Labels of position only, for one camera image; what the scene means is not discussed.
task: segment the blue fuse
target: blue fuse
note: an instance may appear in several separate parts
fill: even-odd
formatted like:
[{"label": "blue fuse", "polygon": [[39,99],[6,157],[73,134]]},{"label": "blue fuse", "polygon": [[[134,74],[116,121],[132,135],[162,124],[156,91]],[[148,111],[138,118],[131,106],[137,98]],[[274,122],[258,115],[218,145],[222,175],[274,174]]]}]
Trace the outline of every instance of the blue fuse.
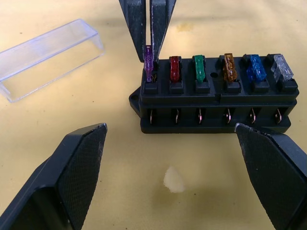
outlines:
[{"label": "blue fuse", "polygon": [[267,74],[264,70],[264,67],[258,54],[250,55],[250,64],[246,72],[248,74],[248,79],[250,82],[260,82],[267,77]]},{"label": "blue fuse", "polygon": [[288,66],[288,63],[284,59],[282,54],[274,55],[274,64],[271,68],[274,73],[275,80],[289,81],[293,77],[293,72]]}]

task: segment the blade fuse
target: blade fuse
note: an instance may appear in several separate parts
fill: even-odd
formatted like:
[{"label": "blade fuse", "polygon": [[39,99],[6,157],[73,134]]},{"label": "blade fuse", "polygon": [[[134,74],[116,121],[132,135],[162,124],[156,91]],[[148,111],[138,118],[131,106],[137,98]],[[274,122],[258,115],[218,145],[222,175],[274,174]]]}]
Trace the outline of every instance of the blade fuse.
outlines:
[{"label": "blade fuse", "polygon": [[196,69],[196,80],[198,83],[202,83],[206,79],[204,59],[202,55],[194,56],[195,69]]},{"label": "blade fuse", "polygon": [[152,82],[152,71],[154,69],[154,55],[152,46],[146,46],[144,54],[144,70],[146,71],[146,81]]},{"label": "blade fuse", "polygon": [[179,79],[180,79],[179,57],[178,56],[170,57],[170,62],[171,62],[171,76],[170,76],[170,80],[172,81],[172,83],[179,82]]},{"label": "blade fuse", "polygon": [[274,63],[271,68],[271,71],[274,73],[276,81],[278,81],[279,79],[281,79],[282,81],[289,81],[293,77],[293,72],[282,54],[274,55]]},{"label": "blade fuse", "polygon": [[264,67],[258,54],[250,55],[250,64],[246,72],[250,82],[260,82],[267,77],[267,74],[264,70]]},{"label": "blade fuse", "polygon": [[224,54],[224,60],[224,80],[228,82],[233,82],[237,78],[234,57],[232,56],[232,54]]}]

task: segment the yellow table surface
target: yellow table surface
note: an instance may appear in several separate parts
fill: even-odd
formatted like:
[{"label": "yellow table surface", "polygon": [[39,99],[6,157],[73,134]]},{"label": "yellow table surface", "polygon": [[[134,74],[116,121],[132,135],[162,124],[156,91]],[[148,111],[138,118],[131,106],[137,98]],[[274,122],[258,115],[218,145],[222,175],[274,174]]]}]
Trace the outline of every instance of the yellow table surface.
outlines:
[{"label": "yellow table surface", "polygon": [[[0,214],[67,133],[106,122],[83,230],[273,230],[235,134],[141,132],[128,96],[142,64],[117,0],[1,0],[0,50],[77,18],[99,31],[106,55],[19,102],[0,97]],[[287,135],[307,150],[306,41],[304,0],[178,0],[160,59],[284,54],[300,89]],[[185,192],[163,186],[169,165]]]}]

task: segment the fuse box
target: fuse box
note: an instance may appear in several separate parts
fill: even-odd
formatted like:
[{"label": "fuse box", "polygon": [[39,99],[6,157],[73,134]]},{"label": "fuse box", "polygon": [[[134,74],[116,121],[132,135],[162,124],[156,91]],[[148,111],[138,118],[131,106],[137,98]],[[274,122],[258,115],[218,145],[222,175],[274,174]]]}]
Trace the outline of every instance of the fuse box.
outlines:
[{"label": "fuse box", "polygon": [[144,133],[232,133],[238,122],[285,132],[291,125],[299,91],[283,55],[175,56],[148,69],[129,97]]}]

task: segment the transparent lid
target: transparent lid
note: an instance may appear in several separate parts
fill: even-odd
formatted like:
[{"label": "transparent lid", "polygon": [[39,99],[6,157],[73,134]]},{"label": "transparent lid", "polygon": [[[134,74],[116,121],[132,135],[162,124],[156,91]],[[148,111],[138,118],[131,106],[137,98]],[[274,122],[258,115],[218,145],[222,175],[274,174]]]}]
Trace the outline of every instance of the transparent lid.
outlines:
[{"label": "transparent lid", "polygon": [[29,95],[104,53],[98,32],[78,19],[0,53],[0,93]]}]

